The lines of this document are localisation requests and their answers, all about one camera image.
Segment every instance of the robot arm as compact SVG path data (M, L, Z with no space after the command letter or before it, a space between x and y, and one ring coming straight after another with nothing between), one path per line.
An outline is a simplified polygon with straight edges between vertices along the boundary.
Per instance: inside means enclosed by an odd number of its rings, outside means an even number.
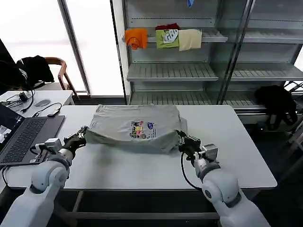
M46 162L39 164L32 173L31 185L10 207L1 227L44 227L53 213L54 199L65 185L76 149L86 145L86 128L64 139L49 139L44 147L51 150Z
M202 146L195 137L179 133L179 150L187 154L202 182L204 196L213 204L222 227L270 227L258 207L247 199L238 179L217 162L218 148L214 144Z

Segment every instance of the metal shelf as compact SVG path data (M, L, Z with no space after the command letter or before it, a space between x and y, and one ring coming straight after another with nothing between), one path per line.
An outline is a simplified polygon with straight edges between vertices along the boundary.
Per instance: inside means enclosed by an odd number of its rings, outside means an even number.
M128 81L216 81L218 77L207 63L133 63Z
M237 63L231 81L302 80L303 72L290 63Z
M234 109L265 109L264 106L257 104L254 91L228 91L223 105L230 105Z
M211 105L205 91L133 92L131 105Z
M244 43L303 44L303 31L294 29L251 29Z
M156 32L155 28L148 28L148 43L155 43L156 42ZM213 28L202 28L202 43L225 43L227 42L228 37L223 36L218 30Z

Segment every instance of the orange cloth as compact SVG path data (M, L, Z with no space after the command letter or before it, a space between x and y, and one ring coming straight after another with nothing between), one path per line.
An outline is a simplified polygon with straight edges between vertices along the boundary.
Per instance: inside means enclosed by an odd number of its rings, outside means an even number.
M125 42L131 45L133 50L147 47L147 30L144 28L135 28L125 31Z

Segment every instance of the folded shirt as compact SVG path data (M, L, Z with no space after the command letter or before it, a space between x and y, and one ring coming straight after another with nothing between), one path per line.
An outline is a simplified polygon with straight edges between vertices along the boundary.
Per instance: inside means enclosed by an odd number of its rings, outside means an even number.
M187 133L187 124L174 105L99 105L85 138L131 152L169 153L178 150L177 130Z
M179 30L179 51L201 48L202 32L196 29Z
M174 48L179 46L178 30L156 30L157 49Z
M131 45L133 50L138 48L147 48L147 30L144 28L135 28L125 31L125 42Z
M169 30L169 29L176 29L176 30L180 30L180 27L177 23L173 23L170 25L159 25L156 26L156 31L157 30Z

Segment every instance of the graphic print on shirt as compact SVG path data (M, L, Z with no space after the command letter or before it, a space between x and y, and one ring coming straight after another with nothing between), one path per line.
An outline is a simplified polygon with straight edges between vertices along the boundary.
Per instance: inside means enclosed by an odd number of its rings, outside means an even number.
M164 30L164 32L165 32L165 34L163 35L164 44L171 44L178 37L178 30L176 29Z
M129 135L134 139L150 139L156 137L156 129L152 122L132 122L132 132Z

